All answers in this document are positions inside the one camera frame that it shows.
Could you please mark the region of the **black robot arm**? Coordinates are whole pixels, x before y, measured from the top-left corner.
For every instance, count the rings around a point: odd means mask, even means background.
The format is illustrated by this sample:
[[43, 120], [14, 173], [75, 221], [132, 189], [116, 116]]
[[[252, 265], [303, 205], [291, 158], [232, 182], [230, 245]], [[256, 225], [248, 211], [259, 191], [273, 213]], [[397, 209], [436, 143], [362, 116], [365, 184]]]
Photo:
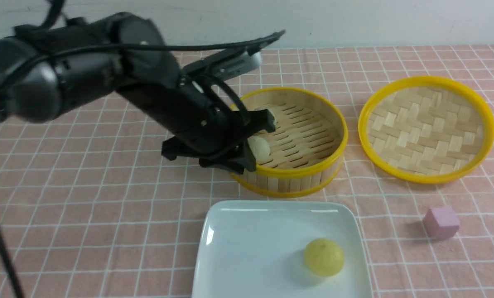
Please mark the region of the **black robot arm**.
[[152, 20], [128, 12], [92, 23], [74, 18], [57, 29], [17, 26], [0, 39], [0, 122], [11, 115], [52, 121], [116, 92], [172, 134], [162, 143], [166, 159], [254, 172], [248, 139], [275, 131], [276, 120], [248, 110], [226, 80], [258, 68], [261, 50], [284, 33], [168, 46]]

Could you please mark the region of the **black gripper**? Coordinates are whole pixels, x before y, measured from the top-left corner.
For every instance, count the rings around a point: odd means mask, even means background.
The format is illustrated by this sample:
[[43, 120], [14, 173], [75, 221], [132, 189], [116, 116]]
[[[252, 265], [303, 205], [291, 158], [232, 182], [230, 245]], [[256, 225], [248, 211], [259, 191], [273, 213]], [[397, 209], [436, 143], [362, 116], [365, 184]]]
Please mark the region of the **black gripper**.
[[268, 110], [249, 111], [226, 83], [219, 87], [236, 104], [232, 111], [213, 91], [194, 82], [165, 86], [134, 82], [117, 92], [152, 120], [173, 134], [162, 143], [162, 155], [169, 160], [189, 157], [199, 159], [202, 168], [218, 168], [244, 174], [255, 172], [256, 159], [246, 134], [275, 132], [277, 120]]

